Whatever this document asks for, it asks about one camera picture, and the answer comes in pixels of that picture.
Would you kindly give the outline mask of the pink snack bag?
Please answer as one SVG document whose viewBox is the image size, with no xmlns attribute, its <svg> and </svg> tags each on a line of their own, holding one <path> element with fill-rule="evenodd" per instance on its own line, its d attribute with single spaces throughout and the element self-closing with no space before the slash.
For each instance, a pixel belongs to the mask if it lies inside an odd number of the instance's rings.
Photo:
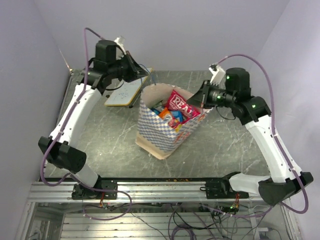
<svg viewBox="0 0 320 240">
<path fill-rule="evenodd" d="M 187 104 L 185 98 L 175 90 L 172 90 L 165 107 L 169 111 L 180 111 L 185 118 L 185 121 L 193 119 L 201 114 L 195 107 Z"/>
</svg>

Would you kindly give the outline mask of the blue snack bag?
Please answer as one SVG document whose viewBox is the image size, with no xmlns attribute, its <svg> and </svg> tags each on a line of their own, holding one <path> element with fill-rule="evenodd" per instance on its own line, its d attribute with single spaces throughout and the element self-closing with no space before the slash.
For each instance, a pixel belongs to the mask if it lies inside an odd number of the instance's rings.
<svg viewBox="0 0 320 240">
<path fill-rule="evenodd" d="M 159 113 L 162 111 L 159 111 L 157 109 L 152 109 L 152 111 L 159 116 Z M 169 110 L 172 114 L 173 119 L 169 122 L 166 122 L 171 128 L 177 127 L 179 124 L 182 124 L 184 121 L 183 115 L 179 110 Z"/>
</svg>

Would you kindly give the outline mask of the orange Fox's candy bag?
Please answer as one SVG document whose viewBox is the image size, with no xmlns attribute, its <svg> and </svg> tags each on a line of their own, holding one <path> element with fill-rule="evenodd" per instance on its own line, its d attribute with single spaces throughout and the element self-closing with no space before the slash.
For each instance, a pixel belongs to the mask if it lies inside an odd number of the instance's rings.
<svg viewBox="0 0 320 240">
<path fill-rule="evenodd" d="M 173 116 L 167 107 L 165 107 L 158 116 L 165 122 L 170 122 L 173 119 Z"/>
</svg>

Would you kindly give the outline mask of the blue checkered paper bag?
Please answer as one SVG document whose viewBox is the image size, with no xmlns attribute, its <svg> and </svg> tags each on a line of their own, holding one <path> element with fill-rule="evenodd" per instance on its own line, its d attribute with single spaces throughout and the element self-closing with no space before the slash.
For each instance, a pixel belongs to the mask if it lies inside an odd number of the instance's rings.
<svg viewBox="0 0 320 240">
<path fill-rule="evenodd" d="M 201 109 L 194 106 L 200 112 L 200 115 L 190 120 L 186 120 L 183 117 L 182 124 L 175 128 L 170 127 L 152 111 L 151 107 L 155 103 L 162 101 L 164 108 L 166 108 L 166 103 L 172 90 L 177 91 L 186 101 L 193 95 L 191 92 L 177 86 L 156 83 L 145 87 L 140 97 L 135 142 L 159 160 L 169 157 L 197 130 L 199 125 L 205 122 L 205 118 L 212 111 L 211 109 Z"/>
</svg>

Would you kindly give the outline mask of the green snack pack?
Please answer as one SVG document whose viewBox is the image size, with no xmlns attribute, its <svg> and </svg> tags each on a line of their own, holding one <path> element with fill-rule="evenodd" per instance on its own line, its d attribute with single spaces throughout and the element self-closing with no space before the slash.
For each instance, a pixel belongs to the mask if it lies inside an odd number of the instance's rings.
<svg viewBox="0 0 320 240">
<path fill-rule="evenodd" d="M 158 111 L 162 111 L 164 109 L 164 104 L 163 104 L 163 101 L 158 101 L 157 103 L 155 103 L 151 109 L 155 109 L 155 110 L 158 110 Z"/>
</svg>

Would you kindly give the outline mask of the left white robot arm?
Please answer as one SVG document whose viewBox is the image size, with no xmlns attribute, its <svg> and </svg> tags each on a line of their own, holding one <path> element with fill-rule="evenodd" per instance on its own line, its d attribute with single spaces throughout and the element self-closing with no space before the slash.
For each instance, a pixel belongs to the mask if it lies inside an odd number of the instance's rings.
<svg viewBox="0 0 320 240">
<path fill-rule="evenodd" d="M 67 174 L 58 181 L 61 184 L 68 176 L 75 178 L 72 198 L 96 199 L 107 190 L 112 196 L 116 188 L 103 184 L 102 178 L 86 163 L 87 154 L 76 148 L 84 125 L 96 103 L 114 79 L 131 83 L 148 76 L 148 72 L 132 58 L 124 48 L 124 38 L 101 39 L 95 45 L 95 56 L 88 59 L 77 79 L 73 97 L 59 123 L 48 137 L 42 136 L 38 146 L 43 153 L 40 178 L 47 186 L 44 176 L 45 163 L 50 163 Z"/>
</svg>

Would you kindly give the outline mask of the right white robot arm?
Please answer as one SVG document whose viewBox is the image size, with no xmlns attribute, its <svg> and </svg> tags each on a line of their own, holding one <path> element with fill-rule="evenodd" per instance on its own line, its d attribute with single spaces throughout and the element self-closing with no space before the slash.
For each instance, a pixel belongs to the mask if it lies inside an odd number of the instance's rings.
<svg viewBox="0 0 320 240">
<path fill-rule="evenodd" d="M 259 195 L 265 203 L 275 206 L 292 197 L 313 182 L 310 172 L 303 172 L 288 153 L 272 122 L 272 112 L 260 96 L 252 96 L 250 74 L 241 67 L 223 70 L 209 67 L 210 80 L 187 100 L 201 109 L 230 108 L 234 118 L 249 131 L 257 143 L 269 169 L 268 176 L 232 172 L 221 179 L 218 187 L 226 198 L 237 192 Z"/>
</svg>

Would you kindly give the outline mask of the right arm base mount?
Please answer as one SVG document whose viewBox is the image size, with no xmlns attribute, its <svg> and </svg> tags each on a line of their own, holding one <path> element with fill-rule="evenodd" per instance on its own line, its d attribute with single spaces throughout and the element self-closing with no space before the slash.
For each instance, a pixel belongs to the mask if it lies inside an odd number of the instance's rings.
<svg viewBox="0 0 320 240">
<path fill-rule="evenodd" d="M 203 187 L 200 188 L 205 192 L 206 198 L 211 199 L 248 199 L 249 194 L 243 191 L 235 191 L 232 189 L 230 183 L 223 178 L 214 178 L 207 181 Z"/>
</svg>

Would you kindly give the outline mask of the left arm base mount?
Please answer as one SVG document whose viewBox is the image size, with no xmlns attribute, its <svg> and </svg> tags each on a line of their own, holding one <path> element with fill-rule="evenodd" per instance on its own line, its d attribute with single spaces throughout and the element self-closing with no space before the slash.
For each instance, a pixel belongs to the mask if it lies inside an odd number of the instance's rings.
<svg viewBox="0 0 320 240">
<path fill-rule="evenodd" d="M 81 183 L 73 186 L 71 193 L 72 200 L 97 200 L 104 198 L 106 200 L 116 200 L 118 184 L 113 180 L 99 180 L 95 188 L 85 187 Z"/>
</svg>

